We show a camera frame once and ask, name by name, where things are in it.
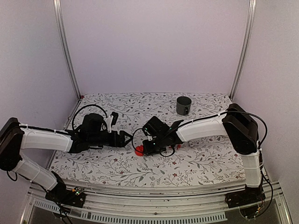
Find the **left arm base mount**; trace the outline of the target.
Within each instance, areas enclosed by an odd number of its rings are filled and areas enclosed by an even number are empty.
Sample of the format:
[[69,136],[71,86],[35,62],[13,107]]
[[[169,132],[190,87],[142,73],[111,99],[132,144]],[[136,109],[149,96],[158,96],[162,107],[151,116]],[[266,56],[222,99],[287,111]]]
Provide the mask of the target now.
[[83,208],[86,199],[86,194],[85,193],[77,194],[74,191],[67,190],[67,189],[53,189],[46,193],[45,198],[47,200],[60,203],[63,205]]

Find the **red earbud charging case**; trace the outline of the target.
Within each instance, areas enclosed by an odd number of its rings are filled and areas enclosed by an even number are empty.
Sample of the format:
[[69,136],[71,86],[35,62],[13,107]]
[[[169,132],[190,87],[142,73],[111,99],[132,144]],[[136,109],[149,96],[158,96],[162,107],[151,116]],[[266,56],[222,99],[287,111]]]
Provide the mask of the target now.
[[144,156],[144,153],[143,153],[143,145],[139,145],[135,148],[135,154],[137,156]]

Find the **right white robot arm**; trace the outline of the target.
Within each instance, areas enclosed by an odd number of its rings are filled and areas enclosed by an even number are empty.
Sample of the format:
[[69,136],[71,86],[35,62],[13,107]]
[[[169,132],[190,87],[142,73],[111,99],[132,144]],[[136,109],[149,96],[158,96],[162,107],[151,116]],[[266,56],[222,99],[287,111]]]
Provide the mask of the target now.
[[167,147],[210,136],[228,136],[234,150],[241,156],[245,171],[245,184],[242,200],[252,203],[260,195],[262,182],[258,117],[244,111],[238,104],[230,104],[228,109],[208,117],[179,120],[171,126],[158,117],[152,117],[142,131],[150,138],[142,142],[143,154],[152,155],[164,152]]

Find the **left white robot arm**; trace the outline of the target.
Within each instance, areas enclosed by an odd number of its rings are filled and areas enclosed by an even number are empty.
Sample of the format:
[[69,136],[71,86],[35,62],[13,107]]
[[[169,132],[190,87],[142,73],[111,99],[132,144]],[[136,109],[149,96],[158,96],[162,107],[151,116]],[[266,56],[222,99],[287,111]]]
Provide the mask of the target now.
[[70,197],[64,181],[22,155],[21,150],[45,149],[79,154],[93,147],[125,147],[133,137],[125,131],[112,130],[117,118],[117,113],[107,118],[90,113],[77,128],[65,131],[29,127],[21,125],[17,118],[10,118],[0,131],[0,169],[26,177],[64,203]]

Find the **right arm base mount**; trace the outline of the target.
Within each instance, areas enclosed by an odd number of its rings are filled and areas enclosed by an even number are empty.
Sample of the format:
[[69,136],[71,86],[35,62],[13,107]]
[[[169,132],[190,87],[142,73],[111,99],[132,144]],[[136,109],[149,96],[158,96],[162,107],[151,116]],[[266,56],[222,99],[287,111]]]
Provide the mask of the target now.
[[229,208],[235,208],[239,206],[248,205],[251,203],[257,203],[265,200],[265,194],[263,191],[255,190],[241,190],[225,195],[225,202]]

